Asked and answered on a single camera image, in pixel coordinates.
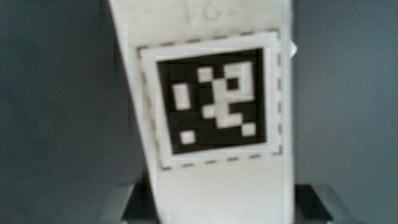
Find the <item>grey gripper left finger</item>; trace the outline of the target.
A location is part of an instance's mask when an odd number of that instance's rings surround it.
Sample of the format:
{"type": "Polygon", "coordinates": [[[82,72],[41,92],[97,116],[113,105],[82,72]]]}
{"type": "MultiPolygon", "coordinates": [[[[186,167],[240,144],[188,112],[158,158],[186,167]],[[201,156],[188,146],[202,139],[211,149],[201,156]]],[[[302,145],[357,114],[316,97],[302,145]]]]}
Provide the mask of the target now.
{"type": "Polygon", "coordinates": [[[115,185],[105,201],[97,224],[156,224],[156,209],[142,183],[115,185]]]}

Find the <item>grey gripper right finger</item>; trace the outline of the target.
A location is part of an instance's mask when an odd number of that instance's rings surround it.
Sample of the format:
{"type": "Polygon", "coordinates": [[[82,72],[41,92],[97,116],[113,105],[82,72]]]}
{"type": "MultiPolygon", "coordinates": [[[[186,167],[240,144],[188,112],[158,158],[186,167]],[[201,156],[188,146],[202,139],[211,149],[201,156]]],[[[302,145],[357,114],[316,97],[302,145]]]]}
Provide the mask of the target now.
{"type": "Polygon", "coordinates": [[[328,185],[295,185],[293,224],[355,224],[353,215],[328,185]]]}

